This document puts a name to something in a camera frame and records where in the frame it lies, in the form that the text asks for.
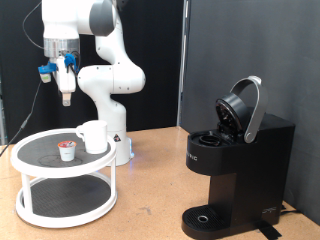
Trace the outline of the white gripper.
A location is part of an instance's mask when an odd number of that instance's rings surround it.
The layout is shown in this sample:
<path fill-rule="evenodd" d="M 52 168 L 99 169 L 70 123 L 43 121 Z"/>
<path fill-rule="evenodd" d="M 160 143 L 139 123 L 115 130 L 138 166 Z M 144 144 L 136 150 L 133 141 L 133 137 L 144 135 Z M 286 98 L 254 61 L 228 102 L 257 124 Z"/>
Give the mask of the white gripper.
<path fill-rule="evenodd" d="M 68 59 L 59 56 L 56 59 L 56 82 L 62 94 L 62 104 L 65 107 L 71 105 L 71 94 L 76 90 L 76 77 L 73 69 L 73 64 L 69 63 Z"/>

